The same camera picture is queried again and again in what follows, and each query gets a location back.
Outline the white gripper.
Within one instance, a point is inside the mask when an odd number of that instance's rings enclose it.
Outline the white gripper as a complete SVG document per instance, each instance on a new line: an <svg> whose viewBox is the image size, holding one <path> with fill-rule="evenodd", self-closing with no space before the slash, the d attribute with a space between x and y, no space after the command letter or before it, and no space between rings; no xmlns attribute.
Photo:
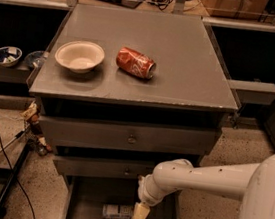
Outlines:
<svg viewBox="0 0 275 219"><path fill-rule="evenodd" d="M150 207L156 206L163 200L164 192L149 175L140 175L138 184L138 197L142 203L135 203L131 219L146 219L151 210Z"/></svg>

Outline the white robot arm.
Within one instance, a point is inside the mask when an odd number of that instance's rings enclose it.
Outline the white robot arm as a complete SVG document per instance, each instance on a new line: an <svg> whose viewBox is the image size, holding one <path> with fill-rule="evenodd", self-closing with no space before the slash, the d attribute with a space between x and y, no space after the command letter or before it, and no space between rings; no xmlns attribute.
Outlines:
<svg viewBox="0 0 275 219"><path fill-rule="evenodd" d="M261 163L198 168L186 159L164 161L138 183L131 219L146 219L152 206L182 189L241 199L238 219L275 219L275 155Z"/></svg>

